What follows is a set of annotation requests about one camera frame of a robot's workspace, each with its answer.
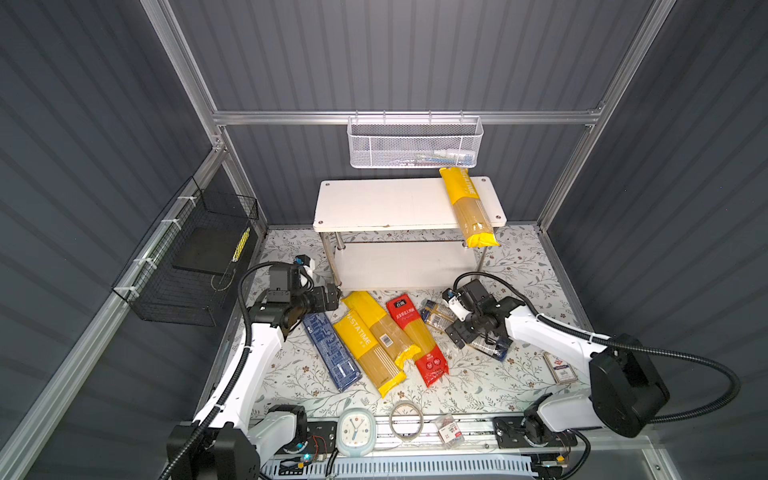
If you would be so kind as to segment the dark blue clear spaghetti bag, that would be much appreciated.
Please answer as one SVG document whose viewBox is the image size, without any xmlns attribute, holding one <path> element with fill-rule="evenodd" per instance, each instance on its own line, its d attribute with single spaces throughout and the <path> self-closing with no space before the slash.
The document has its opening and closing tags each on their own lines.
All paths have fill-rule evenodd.
<svg viewBox="0 0 768 480">
<path fill-rule="evenodd" d="M 511 346 L 508 338 L 501 338 L 494 332 L 471 331 L 444 304 L 427 299 L 421 303 L 419 312 L 425 324 L 447 334 L 459 349 L 469 346 L 500 362 L 506 358 Z"/>
</svg>

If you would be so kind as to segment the red spaghetti bag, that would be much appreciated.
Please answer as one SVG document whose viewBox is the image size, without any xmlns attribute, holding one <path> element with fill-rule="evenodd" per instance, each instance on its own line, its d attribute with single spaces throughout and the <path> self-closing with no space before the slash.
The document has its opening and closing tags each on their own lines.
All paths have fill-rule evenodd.
<svg viewBox="0 0 768 480">
<path fill-rule="evenodd" d="M 420 312 L 407 294 L 388 301 L 386 308 L 395 323 L 421 349 L 421 353 L 414 357 L 414 364 L 426 387 L 432 387 L 449 374 L 449 366 Z"/>
</svg>

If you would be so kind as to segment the yellow Pastatime spaghetti bag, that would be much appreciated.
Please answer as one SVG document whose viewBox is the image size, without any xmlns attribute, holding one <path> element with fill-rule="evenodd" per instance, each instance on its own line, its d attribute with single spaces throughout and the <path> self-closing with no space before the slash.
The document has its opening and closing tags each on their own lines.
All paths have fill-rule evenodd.
<svg viewBox="0 0 768 480">
<path fill-rule="evenodd" d="M 495 247 L 496 239 L 490 219 L 468 170 L 441 168 L 439 173 L 452 205 L 459 228 L 468 248 Z"/>
</svg>

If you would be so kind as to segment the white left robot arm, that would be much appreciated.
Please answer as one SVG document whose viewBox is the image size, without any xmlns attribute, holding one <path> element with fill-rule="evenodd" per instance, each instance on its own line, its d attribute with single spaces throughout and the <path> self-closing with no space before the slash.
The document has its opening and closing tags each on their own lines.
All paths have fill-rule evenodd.
<svg viewBox="0 0 768 480">
<path fill-rule="evenodd" d="M 172 430 L 161 479 L 266 479 L 265 461 L 307 439 L 304 408 L 278 405 L 254 428 L 251 411 L 267 367 L 288 335 L 306 316 L 336 309 L 339 296 L 334 285 L 280 285 L 247 307 L 244 294 L 238 294 L 244 333 L 235 357 L 192 423 Z"/>
</svg>

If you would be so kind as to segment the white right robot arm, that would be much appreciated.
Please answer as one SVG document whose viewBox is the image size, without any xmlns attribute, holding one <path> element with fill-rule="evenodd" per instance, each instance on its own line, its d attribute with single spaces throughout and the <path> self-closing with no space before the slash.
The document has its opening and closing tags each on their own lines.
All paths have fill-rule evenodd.
<svg viewBox="0 0 768 480">
<path fill-rule="evenodd" d="M 608 429 L 633 438 L 650 423 L 670 398 L 649 355 L 639 342 L 620 335 L 627 347 L 607 346 L 607 337 L 578 329 L 535 311 L 525 301 L 495 298 L 473 279 L 443 291 L 444 304 L 456 316 L 451 336 L 460 343 L 505 340 L 541 350 L 555 379 L 572 376 L 583 387 L 571 392 L 544 394 L 523 414 L 521 428 L 533 446 L 544 446 L 561 433 Z"/>
</svg>

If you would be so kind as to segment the blue pasta box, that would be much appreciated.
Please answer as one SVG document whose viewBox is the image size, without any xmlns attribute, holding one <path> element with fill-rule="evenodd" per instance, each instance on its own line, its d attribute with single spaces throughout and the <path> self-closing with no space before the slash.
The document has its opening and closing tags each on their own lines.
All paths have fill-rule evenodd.
<svg viewBox="0 0 768 480">
<path fill-rule="evenodd" d="M 345 392 L 362 378 L 362 371 L 325 313 L 309 314 L 302 324 L 340 392 Z"/>
</svg>

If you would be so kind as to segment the white two-tier shelf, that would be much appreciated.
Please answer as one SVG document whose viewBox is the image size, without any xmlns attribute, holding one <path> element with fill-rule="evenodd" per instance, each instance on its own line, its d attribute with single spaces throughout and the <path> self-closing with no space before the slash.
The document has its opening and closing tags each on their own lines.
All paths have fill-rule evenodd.
<svg viewBox="0 0 768 480">
<path fill-rule="evenodd" d="M 313 227 L 345 291 L 443 288 L 485 255 L 466 247 L 439 178 L 326 180 Z"/>
</svg>

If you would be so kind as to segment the yellow marker in basket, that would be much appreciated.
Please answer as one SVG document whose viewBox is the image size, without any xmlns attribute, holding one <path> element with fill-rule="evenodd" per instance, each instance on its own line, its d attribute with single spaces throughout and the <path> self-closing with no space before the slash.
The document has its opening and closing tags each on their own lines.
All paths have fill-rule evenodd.
<svg viewBox="0 0 768 480">
<path fill-rule="evenodd" d="M 232 263 L 237 263 L 240 260 L 242 252 L 243 252 L 243 250 L 244 250 L 244 248 L 245 248 L 245 246 L 247 244 L 247 241 L 249 239 L 250 232 L 251 232 L 251 228 L 247 227 L 245 229 L 245 231 L 242 233 L 242 235 L 241 235 L 241 237 L 240 237 L 240 239 L 239 239 L 239 241 L 238 241 L 238 243 L 237 243 L 237 245 L 235 247 L 235 250 L 233 252 L 232 259 L 231 259 Z"/>
</svg>

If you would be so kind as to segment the yellow spaghetti bag with barcode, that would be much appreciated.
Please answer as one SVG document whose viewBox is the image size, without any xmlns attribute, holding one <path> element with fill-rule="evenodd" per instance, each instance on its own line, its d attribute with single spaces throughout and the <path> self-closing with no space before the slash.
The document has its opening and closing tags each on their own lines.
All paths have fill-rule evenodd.
<svg viewBox="0 0 768 480">
<path fill-rule="evenodd" d="M 400 369 L 404 368 L 407 361 L 416 360 L 422 354 L 422 349 L 406 335 L 370 293 L 352 292 L 343 299 L 343 303 L 360 317 Z"/>
</svg>

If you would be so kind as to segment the small card box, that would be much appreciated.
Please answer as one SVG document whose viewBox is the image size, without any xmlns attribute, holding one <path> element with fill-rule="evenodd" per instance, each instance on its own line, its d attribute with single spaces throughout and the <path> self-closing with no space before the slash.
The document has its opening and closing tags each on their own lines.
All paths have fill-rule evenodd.
<svg viewBox="0 0 768 480">
<path fill-rule="evenodd" d="M 549 352 L 545 352 L 543 358 L 556 384 L 571 384 L 578 381 L 578 375 L 569 363 Z"/>
</svg>

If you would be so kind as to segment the yellow Pastatime bag front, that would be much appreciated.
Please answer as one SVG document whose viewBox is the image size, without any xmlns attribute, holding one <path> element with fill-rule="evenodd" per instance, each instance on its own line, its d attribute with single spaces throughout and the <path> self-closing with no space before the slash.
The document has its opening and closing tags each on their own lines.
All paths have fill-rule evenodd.
<svg viewBox="0 0 768 480">
<path fill-rule="evenodd" d="M 356 312 L 349 310 L 333 327 L 382 398 L 406 379 Z"/>
</svg>

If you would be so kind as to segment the small clear packet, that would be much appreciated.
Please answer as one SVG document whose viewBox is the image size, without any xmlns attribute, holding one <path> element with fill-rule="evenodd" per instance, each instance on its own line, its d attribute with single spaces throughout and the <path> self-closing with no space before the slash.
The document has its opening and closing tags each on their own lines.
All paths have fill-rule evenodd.
<svg viewBox="0 0 768 480">
<path fill-rule="evenodd" d="M 432 421 L 432 424 L 435 425 L 438 437 L 445 448 L 452 449 L 464 442 L 463 432 L 452 414 L 440 415 Z"/>
</svg>

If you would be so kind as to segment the clear tape roll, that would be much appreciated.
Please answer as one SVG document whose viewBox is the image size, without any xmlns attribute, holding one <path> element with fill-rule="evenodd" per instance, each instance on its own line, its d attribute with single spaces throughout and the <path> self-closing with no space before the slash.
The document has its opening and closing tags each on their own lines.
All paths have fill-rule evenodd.
<svg viewBox="0 0 768 480">
<path fill-rule="evenodd" d="M 421 408 L 413 401 L 401 400 L 395 403 L 388 416 L 391 434 L 402 442 L 418 439 L 424 429 L 425 420 Z"/>
</svg>

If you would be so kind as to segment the white alarm clock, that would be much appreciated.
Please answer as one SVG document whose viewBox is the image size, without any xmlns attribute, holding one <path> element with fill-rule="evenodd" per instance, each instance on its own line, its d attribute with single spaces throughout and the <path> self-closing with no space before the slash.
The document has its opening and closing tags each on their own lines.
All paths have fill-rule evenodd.
<svg viewBox="0 0 768 480">
<path fill-rule="evenodd" d="M 377 440 L 375 416 L 366 409 L 345 410 L 337 422 L 336 447 L 346 457 L 358 458 L 371 453 Z"/>
</svg>

